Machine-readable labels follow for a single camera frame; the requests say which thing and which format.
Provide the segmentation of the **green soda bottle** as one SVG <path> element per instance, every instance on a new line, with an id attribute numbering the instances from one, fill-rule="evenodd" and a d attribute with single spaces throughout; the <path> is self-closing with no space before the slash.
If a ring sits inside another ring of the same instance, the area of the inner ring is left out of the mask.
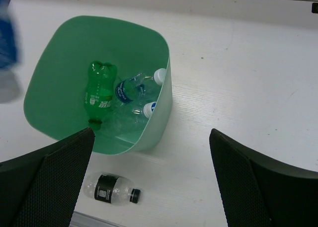
<path id="1" fill-rule="evenodd" d="M 89 126 L 97 131 L 109 113 L 114 95 L 117 67 L 111 63 L 93 61 L 88 68 L 88 81 L 84 94 L 84 109 Z"/>

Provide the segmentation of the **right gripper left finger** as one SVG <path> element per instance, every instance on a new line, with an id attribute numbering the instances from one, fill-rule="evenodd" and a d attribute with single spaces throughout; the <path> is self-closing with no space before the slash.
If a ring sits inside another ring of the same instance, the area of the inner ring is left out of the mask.
<path id="1" fill-rule="evenodd" d="M 85 128 L 0 164 L 2 227 L 67 227 L 90 160 L 95 134 Z"/>

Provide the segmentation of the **clear bottle blue label white cap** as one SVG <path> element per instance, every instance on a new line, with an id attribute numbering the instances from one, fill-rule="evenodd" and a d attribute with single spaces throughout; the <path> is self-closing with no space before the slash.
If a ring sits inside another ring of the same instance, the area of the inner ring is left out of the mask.
<path id="1" fill-rule="evenodd" d="M 166 76 L 166 69 L 157 69 L 152 75 L 139 72 L 131 78 L 119 82 L 114 94 L 122 104 L 135 101 L 156 101 Z"/>

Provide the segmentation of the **clear crushed plastic bottle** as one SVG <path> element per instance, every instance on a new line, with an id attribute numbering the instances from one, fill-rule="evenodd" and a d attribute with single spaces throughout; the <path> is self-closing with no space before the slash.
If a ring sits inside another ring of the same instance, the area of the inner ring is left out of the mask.
<path id="1" fill-rule="evenodd" d="M 104 119 L 102 130 L 110 136 L 143 130 L 157 102 L 132 102 L 115 108 Z"/>

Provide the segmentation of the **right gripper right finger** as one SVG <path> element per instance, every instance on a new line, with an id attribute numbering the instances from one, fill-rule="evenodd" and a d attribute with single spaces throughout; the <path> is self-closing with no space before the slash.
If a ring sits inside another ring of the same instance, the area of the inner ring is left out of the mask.
<path id="1" fill-rule="evenodd" d="M 230 227 L 316 227 L 318 174 L 248 148 L 217 129 L 212 162 Z"/>

